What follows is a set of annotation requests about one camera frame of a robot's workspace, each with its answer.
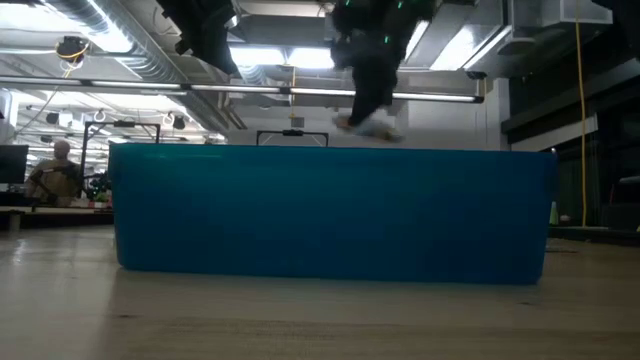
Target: ceiling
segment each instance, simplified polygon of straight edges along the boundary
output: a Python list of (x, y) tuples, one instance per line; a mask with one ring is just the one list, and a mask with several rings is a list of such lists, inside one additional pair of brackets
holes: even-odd
[[(74, 1), (88, 3), (87, 0), (58, 2)], [(589, 19), (581, 19), (585, 23), (584, 37), (588, 40), (612, 19), (610, 13), (601, 11), (602, 8), (593, 8), (595, 5), (588, 0), (583, 2), (590, 15)], [(239, 63), (242, 60), (238, 55), (241, 50), (234, 49), (249, 49), (254, 51), (249, 53), (249, 61), (255, 59), (252, 70), (241, 67), (244, 72), (233, 76), (227, 76), (195, 57), (178, 55), (175, 46), (181, 32), (171, 20), (165, 19), (164, 10), (156, 0), (120, 0), (121, 7), (116, 6), (116, 0), (92, 0), (91, 3), (98, 7), (109, 5), (106, 13), (112, 21), (107, 24), (118, 31), (126, 29), (130, 32), (127, 38), (135, 37), (138, 46), (134, 55), (138, 58), (153, 55), (154, 61), (162, 62), (164, 66), (163, 76), (167, 71), (175, 73), (171, 77), (174, 82), (242, 84), (249, 81), (247, 72), (255, 71), (257, 75), (253, 75), (257, 77), (251, 81), (260, 83), (254, 85), (290, 86), (295, 81), (296, 86), (310, 88), (353, 88), (349, 72), (334, 71), (326, 65), (326, 40), (332, 35), (332, 30), (329, 19), (315, 1), (233, 0), (240, 20), (227, 38), (232, 55), (236, 52), (234, 60)], [(396, 91), (475, 95), (478, 86), (467, 77), (465, 70), (486, 72), (491, 77), (520, 76), (549, 66), (554, 59), (573, 49), (575, 40), (569, 29), (575, 19), (564, 17), (570, 12), (560, 11), (569, 2), (528, 1), (525, 7), (523, 2), (511, 0), (507, 2), (511, 11), (503, 8), (502, 0), (442, 0), (440, 3), (433, 21), (416, 29), (407, 59), (399, 70)], [(95, 46), (90, 48), (82, 66), (70, 73), (71, 78), (153, 81), (152, 75), (157, 74), (141, 75), (139, 69), (132, 65), (135, 59), (113, 53), (120, 51), (116, 41), (119, 35), (119, 32), (112, 31), (110, 37), (113, 39), (107, 39), (111, 41), (107, 43), (104, 38), (109, 37), (96, 39), (95, 29), (88, 29), (78, 19), (68, 20), (51, 8), (0, 4), (0, 75), (62, 77), (69, 64), (57, 57), (54, 46), (63, 36), (80, 36), (89, 37)], [(505, 44), (518, 37), (533, 39), (534, 45), (525, 52), (499, 54)], [(316, 52), (305, 55), (298, 51), (301, 48), (313, 48)], [(267, 50), (271, 55), (275, 54), (275, 58), (265, 52)], [(293, 72), (279, 66), (279, 61), (297, 62), (298, 68)], [(166, 82), (167, 76), (157, 78), (162, 79), (157, 82)], [(34, 147), (50, 146), (41, 141), (45, 133), (65, 134), (74, 146), (80, 144), (80, 128), (50, 125), (44, 120), (48, 112), (64, 112), (65, 118), (71, 116), (80, 123), (92, 120), (97, 113), (106, 115), (105, 121), (127, 119), (156, 124), (164, 121), (162, 134), (166, 141), (203, 143), (206, 137), (218, 139), (222, 138), (219, 134), (233, 131), (289, 128), (291, 105), (294, 105), (296, 116), (305, 118), (305, 130), (330, 130), (332, 126), (328, 119), (337, 112), (348, 111), (352, 101), (326, 96), (292, 98), (284, 95), (199, 93), (195, 94), (198, 99), (194, 102), (194, 94), (191, 93), (153, 95), (153, 92), (124, 90), (118, 93), (60, 91), (43, 114), (33, 120), (38, 106), (43, 106), (51, 96), (51, 89), (13, 86), (10, 90), (20, 101), (18, 129), (29, 123), (17, 140)], [(388, 116), (395, 116), (403, 106), (402, 101), (397, 101), (388, 110)], [(176, 115), (187, 119), (184, 130), (175, 130), (171, 126), (171, 119)], [(127, 141), (143, 141), (149, 137), (141, 128), (102, 130), (110, 132), (111, 137), (129, 137), (125, 139)], [(89, 148), (106, 149), (108, 137), (97, 134), (89, 142)], [(37, 155), (46, 156), (48, 153), (46, 150)]]

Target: computer monitor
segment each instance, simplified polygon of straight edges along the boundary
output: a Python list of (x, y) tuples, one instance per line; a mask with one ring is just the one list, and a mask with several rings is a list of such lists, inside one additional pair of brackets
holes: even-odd
[(24, 183), (28, 153), (28, 145), (0, 145), (0, 184)]

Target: bald man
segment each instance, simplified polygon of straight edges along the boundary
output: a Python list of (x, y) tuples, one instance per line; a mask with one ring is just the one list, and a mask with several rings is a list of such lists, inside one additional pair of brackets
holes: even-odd
[[(80, 169), (78, 165), (67, 159), (70, 151), (71, 146), (66, 141), (57, 141), (53, 145), (54, 159), (42, 161), (31, 172), (27, 181), (27, 197), (39, 198), (43, 203), (60, 207), (71, 204), (78, 191), (77, 176)], [(51, 203), (50, 194), (36, 184), (34, 177), (55, 195), (53, 203)]]

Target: cable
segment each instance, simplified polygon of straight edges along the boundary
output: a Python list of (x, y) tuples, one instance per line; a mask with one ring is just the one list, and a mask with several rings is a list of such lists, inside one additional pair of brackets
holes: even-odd
[[(67, 69), (67, 71), (65, 71), (65, 73), (62, 75), (63, 79), (66, 79), (69, 77), (69, 75), (71, 75), (71, 72), (74, 70), (73, 65), (76, 63), (76, 61), (78, 60), (78, 57), (76, 57), (73, 60), (73, 63), (71, 64), (72, 66), (69, 67), (69, 69)], [(55, 89), (53, 90), (53, 92), (51, 93), (51, 96), (49, 96), (49, 99), (47, 99), (47, 102), (44, 103), (44, 106), (42, 106), (42, 108), (38, 111), (38, 113), (31, 118), (31, 120), (27, 121), (27, 123), (21, 127), (18, 131), (14, 132), (11, 136), (7, 137), (6, 139), (4, 139), (2, 141), (2, 143), (5, 143), (7, 140), (9, 140), (10, 138), (17, 138), (18, 135), (20, 135), (21, 132), (23, 132), (26, 128), (28, 128), (34, 121), (36, 121), (38, 119), (38, 117), (44, 112), (44, 110), (47, 108), (47, 106), (49, 105), (49, 103), (51, 103), (51, 100), (53, 100), (53, 97), (56, 96), (56, 94), (58, 93), (58, 89), (60, 87), (56, 86)]]
[(58, 44), (56, 44), (56, 54), (58, 54), (58, 57), (61, 59), (74, 59), (73, 63), (75, 64), (76, 61), (78, 60), (78, 57), (80, 57), (80, 55), (83, 55), (85, 52), (87, 52), (87, 49), (89, 49), (89, 43), (87, 42), (87, 45), (84, 46), (84, 49), (78, 51), (75, 54), (71, 54), (71, 55), (62, 55), (58, 52)]
[(580, 36), (580, 0), (576, 0), (576, 43), (578, 48), (578, 85), (580, 88), (580, 107), (582, 110), (582, 227), (587, 226), (587, 105), (582, 75), (582, 37)]

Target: wooden floor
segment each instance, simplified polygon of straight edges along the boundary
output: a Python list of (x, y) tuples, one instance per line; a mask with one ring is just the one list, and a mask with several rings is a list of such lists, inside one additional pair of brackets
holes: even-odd
[(0, 239), (1, 359), (640, 359), (637, 248), (552, 241), (512, 287), (127, 272), (112, 228)]

